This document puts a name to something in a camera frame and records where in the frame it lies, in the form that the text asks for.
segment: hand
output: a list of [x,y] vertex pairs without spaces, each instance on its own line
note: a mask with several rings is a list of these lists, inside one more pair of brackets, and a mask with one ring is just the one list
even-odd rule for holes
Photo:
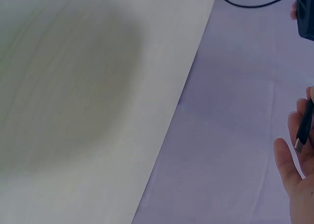
[[[307,99],[314,99],[314,87],[307,88]],[[288,128],[291,142],[296,142],[296,134],[306,108],[306,99],[297,102],[297,111],[291,113]],[[292,224],[314,224],[314,129],[311,130],[309,140],[304,145],[302,153],[298,154],[298,161],[305,176],[301,178],[297,171],[287,143],[278,138],[274,142],[274,154],[284,188],[290,197],[290,217]]]
[[296,20],[296,1],[292,5],[290,16],[293,20]]

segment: light purple backdrop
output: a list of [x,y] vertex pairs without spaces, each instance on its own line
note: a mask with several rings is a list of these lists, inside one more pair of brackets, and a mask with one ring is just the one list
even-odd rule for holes
[[133,224],[290,223],[272,143],[314,84],[292,2],[216,0]]

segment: cable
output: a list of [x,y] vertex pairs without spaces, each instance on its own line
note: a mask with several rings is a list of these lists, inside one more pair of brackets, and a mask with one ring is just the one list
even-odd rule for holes
[[237,4],[237,3],[231,2],[230,0],[224,0],[224,1],[226,1],[227,3],[229,3],[233,6],[241,7],[241,8],[262,8],[262,7],[267,7],[267,6],[273,5],[273,4],[280,2],[282,0],[274,0],[272,2],[268,2],[265,4],[261,4],[261,5],[242,5],[242,4]]

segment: white panel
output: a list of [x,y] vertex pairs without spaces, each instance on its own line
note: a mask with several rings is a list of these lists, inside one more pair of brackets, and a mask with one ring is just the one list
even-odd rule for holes
[[129,224],[214,0],[0,0],[0,223]]

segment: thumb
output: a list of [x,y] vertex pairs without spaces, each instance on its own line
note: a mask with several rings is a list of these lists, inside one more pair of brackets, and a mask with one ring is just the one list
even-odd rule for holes
[[310,96],[311,96],[312,101],[314,102],[314,87],[310,89]]

